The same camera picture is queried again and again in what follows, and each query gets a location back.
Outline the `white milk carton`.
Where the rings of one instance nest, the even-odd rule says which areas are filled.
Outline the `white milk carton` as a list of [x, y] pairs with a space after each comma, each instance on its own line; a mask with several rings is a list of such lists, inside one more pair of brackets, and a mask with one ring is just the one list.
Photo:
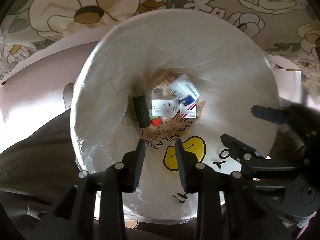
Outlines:
[[178, 77], [168, 86], [168, 89], [171, 90], [185, 106], [196, 102], [200, 97], [199, 90], [195, 87], [187, 74]]

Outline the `red block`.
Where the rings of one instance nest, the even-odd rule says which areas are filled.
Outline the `red block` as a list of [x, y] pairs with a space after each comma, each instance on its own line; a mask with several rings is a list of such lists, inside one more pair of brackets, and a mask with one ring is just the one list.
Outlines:
[[161, 118], [157, 117], [157, 118], [154, 118], [154, 119], [150, 119], [150, 124], [152, 124], [153, 127], [160, 126], [162, 124]]

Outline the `small blue white carton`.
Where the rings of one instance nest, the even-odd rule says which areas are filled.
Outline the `small blue white carton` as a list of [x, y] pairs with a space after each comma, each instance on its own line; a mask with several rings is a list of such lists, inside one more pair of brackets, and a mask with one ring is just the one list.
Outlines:
[[152, 99], [151, 110], [153, 116], [174, 118], [180, 110], [178, 98]]

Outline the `black sock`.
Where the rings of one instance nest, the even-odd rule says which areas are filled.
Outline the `black sock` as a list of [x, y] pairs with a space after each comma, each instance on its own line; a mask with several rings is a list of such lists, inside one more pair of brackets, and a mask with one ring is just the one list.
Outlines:
[[149, 111], [146, 105], [145, 96], [140, 95], [132, 99], [135, 114], [140, 128], [147, 128], [150, 126]]

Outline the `green foam cube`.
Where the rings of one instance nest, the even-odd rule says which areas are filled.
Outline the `green foam cube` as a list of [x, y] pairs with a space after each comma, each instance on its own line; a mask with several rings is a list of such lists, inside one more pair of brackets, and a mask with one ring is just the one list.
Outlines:
[[150, 119], [150, 120], [154, 119], [154, 118], [153, 118], [153, 115], [152, 115], [152, 110], [151, 110], [151, 109], [148, 109], [148, 114], [149, 114], [149, 119]]

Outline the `white trash bin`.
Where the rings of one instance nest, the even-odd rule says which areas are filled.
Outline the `white trash bin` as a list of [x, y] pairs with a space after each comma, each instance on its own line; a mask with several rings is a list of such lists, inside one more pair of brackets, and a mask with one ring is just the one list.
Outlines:
[[123, 195], [127, 217], [164, 224], [195, 217], [197, 196], [180, 184], [177, 140], [226, 174], [240, 164], [223, 150], [223, 134], [268, 155], [277, 126], [251, 114], [254, 105], [279, 106], [271, 63], [253, 41], [264, 26], [254, 14], [224, 21], [160, 10], [121, 23], [95, 47], [74, 90], [72, 142], [79, 166], [97, 173], [145, 141], [139, 186]]

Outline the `dark trouser leg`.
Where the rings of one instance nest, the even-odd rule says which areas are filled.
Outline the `dark trouser leg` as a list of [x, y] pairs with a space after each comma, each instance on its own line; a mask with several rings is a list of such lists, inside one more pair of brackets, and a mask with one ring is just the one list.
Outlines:
[[1, 153], [1, 239], [98, 239], [98, 190], [76, 165], [65, 111]]

